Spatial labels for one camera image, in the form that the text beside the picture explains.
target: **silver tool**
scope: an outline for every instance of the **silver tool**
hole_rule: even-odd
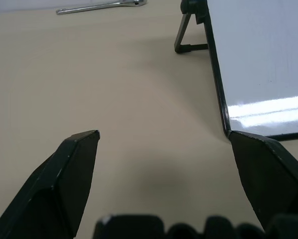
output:
[[[78,6],[78,7],[71,7],[71,8],[63,8],[56,11],[57,15],[69,14],[74,12],[82,12],[82,11],[91,11],[91,10],[98,10],[110,7],[117,7],[117,6],[142,6],[147,3],[147,0],[119,0],[119,1],[112,1],[108,3],[100,3],[90,6]]]

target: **whiteboard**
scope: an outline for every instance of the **whiteboard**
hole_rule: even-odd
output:
[[[231,130],[298,133],[298,0],[209,0]]]

